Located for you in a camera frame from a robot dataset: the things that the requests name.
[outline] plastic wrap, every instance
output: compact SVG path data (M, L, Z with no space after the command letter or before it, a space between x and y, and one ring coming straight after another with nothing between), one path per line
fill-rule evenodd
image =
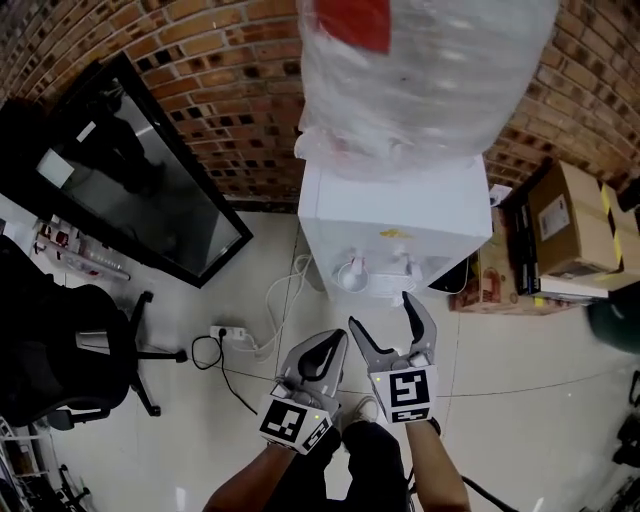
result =
M298 0L296 156L380 178L482 153L524 93L556 10L556 0Z

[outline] chair wheel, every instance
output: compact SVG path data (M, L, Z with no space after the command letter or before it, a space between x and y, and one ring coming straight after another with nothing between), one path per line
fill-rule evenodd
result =
M189 360L186 350L176 352L176 363L186 363Z

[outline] black cable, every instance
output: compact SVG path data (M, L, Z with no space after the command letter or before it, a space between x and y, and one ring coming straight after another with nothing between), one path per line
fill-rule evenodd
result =
M227 378L227 372L225 372L224 370L224 349L222 348L222 341L224 340L224 337L226 334L227 332L225 329L220 329L220 339L214 338L213 336L198 336L197 338L195 338L191 342L191 359L193 360L193 364L198 370L208 370L209 368L213 368L215 365L218 364L218 362L220 362L220 370L222 370L222 376L224 377L224 381L227 383L227 387L229 388L229 391L231 392L231 394L235 396L238 400L240 400L240 402L242 402L242 405L244 405L247 409L249 409L253 414L257 415L258 412L253 407L251 407L247 402L245 402L244 398L242 398L238 393L236 393L233 390L233 388L231 387L231 384L229 383L229 379ZM196 342L204 339L212 339L213 341L215 341L218 344L220 353L218 354L218 358L213 363L200 366L200 363L198 363L198 361L196 360L196 355L193 349L195 348Z
M493 494L489 494L482 487L480 487L473 480L469 480L466 476L462 476L462 481L471 487L474 491L476 491L480 496L482 496L485 500L493 503L496 507L498 507L503 512L518 512L515 508L511 508L506 503L500 501Z

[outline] white label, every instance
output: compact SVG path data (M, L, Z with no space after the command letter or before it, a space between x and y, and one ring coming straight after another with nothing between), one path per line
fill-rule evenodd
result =
M569 210L563 195L556 197L538 215L540 238L544 242L570 224Z
M82 142L84 139L86 139L87 136L93 131L95 127L96 127L96 123L91 121L87 126L84 127L84 130L82 130L78 134L78 136L76 137L77 141Z
M64 185L73 171L73 167L53 149L49 149L38 164L38 172L58 188Z

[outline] electrical cable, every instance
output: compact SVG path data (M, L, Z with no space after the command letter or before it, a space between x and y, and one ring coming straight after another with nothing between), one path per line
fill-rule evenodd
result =
M304 267L302 269L300 269L298 267L298 263L300 261L302 261L303 259L307 258L307 262L305 263ZM280 279L276 280L273 282L273 284L269 287L269 290L267 290L267 294L265 295L265 305L267 308L267 312L269 313L269 320L271 323L271 327L274 330L274 335L273 337L264 345L262 345L261 347L259 347L258 350L262 350L265 347L269 346L271 343L273 343L275 341L275 339L278 337L278 335L282 332L282 329L284 328L285 324L287 323L287 320L289 318L289 314L291 313L291 310L293 309L293 305L296 301L296 299L298 298L298 296L300 295L300 293L302 292L302 289L304 287L304 283L305 283L305 278L306 278L306 274L307 274L307 270L309 269L309 264L311 263L311 261L313 260L313 257L310 254L302 254L300 256L298 256L293 264L294 269L296 270L295 274L290 274L288 276L285 277L281 277ZM301 283L298 286L298 290L296 291L295 295L293 296L293 299L291 301L291 306L289 306L289 311L287 311L285 313L284 319L282 321L282 324L280 325L279 328L276 328L276 323L275 323L275 318L273 317L273 313L271 312L271 308L269 307L269 296L271 294L271 291L273 290L273 288L275 288L275 286L286 280L286 279L291 279L293 277L301 277ZM218 362L220 362L220 370L222 370L222 376L224 377L225 382L227 383L227 387L229 388L229 391L231 392L231 394L233 396L235 396L238 400L240 400L240 402L242 403L242 405L244 405L248 410L250 410L253 414L257 415L258 412L251 407L245 400L244 398L242 398L238 393L236 393L233 388L231 387L231 384L229 383L229 379L227 378L227 373L225 372L224 369L224 349L223 349L223 342L224 342L224 337L227 334L225 329L221 329L220 330L220 339L218 338L214 338L213 336L198 336L197 338L194 338L194 340L191 342L191 356L192 356L192 361L193 364L195 365L195 367L198 370L208 370L210 368L213 368L216 364L218 364ZM196 357L195 357L195 346L196 343L200 340L203 339L212 339L213 341L215 341L218 344L218 349L219 349L219 354L217 359L211 363L211 364L206 364L206 365L200 365L200 363L198 363ZM255 340L253 338L251 338L251 343L252 345L256 346ZM252 349L239 349L236 348L232 345L233 350L237 350L238 352L255 352L255 350ZM431 424L434 429L436 429L436 432L438 432L438 435L440 435L440 432L438 431L439 429L436 428L433 424ZM409 472L409 477L407 478L407 484L410 485L411 484L411 480L413 479L414 476L414 471L413 471L413 467L411 468L411 471ZM473 480L470 480L469 478L467 478L466 476L461 476L462 477L462 481L468 485L469 487L471 487L474 491L476 491L480 496L482 496L484 499L486 499L487 501L489 501L490 503L492 503L493 505L495 505L496 507L498 507L500 510L502 510L503 512L518 512L516 509L511 508L509 505L507 505L506 503L500 501L498 498L496 498L495 496L493 496L492 494L490 494L489 492L487 492L486 490L484 490L482 487L480 487L477 483L475 483ZM416 490L416 484L414 483L410 488L409 488L409 507L411 508L411 512L415 512L415 505L413 503L413 498L412 496L414 494L416 494L417 490Z
M231 387L231 384L229 383L229 379L227 378L227 372L224 369L224 349L222 348L222 342L226 334L227 332L225 329L220 329L220 339L214 338L213 336L198 336L197 338L194 338L194 340L191 342L191 357L192 357L193 364L198 370L204 371L214 367L216 364L218 364L218 362L220 362L220 370L222 370L222 376L224 377L224 381L227 383L227 387L229 388L229 391L231 392L231 394L235 396L238 400L240 400L240 402L242 402L242 405L244 405L247 409L249 409L253 414L257 415L258 412L253 407L251 407L245 401L244 398L242 398L238 393L236 393L233 390L233 388ZM200 365L200 363L198 363L196 359L194 348L198 341L204 340L204 339L212 339L213 341L215 341L218 344L218 349L220 353L218 354L218 358L213 363Z
M303 260L306 260L306 262L304 263L304 266L301 267L301 262ZM306 282L307 271L309 270L309 266L312 261L313 261L313 256L311 256L311 254L299 255L293 262L293 268L295 272L293 274L289 274L288 276L284 276L284 277L281 277L280 279L275 280L267 290L267 293L264 297L264 304L265 304L265 309L267 310L267 318L269 319L269 325L271 326L271 329L273 331L273 336L271 337L271 339L267 341L264 345L258 345L255 339L249 333L246 333L245 336L249 339L249 342L251 343L252 348L237 347L232 342L227 341L228 346L232 350L235 350L236 352L259 354L264 352L267 347L270 347L274 344L274 342L278 339L278 336L280 336L280 334L282 333L282 330L284 329L284 326L286 325L287 321L289 320L289 315L293 310L293 306L296 303L296 300L302 293L304 284ZM284 319L282 320L282 324L280 325L280 327L276 327L276 319L273 315L273 311L271 311L271 307L269 306L269 297L271 296L271 293L273 292L274 288L278 284L282 283L283 281L293 279L295 277L300 278L298 289L296 290L296 293L294 294L293 299L291 299L291 303L289 304L289 309L285 313ZM266 357L258 360L257 363L263 364L264 362L269 360L272 354L273 354L273 350Z
M475 483L473 480L470 480L466 476L462 475L462 481L465 484L467 484L469 487L471 487L474 491L476 491L485 500L489 501L490 503L493 503L496 507L498 507L503 512L518 512L515 508L511 508L509 505L507 505L503 501L500 501L493 494L488 493L482 487L480 487L477 483Z

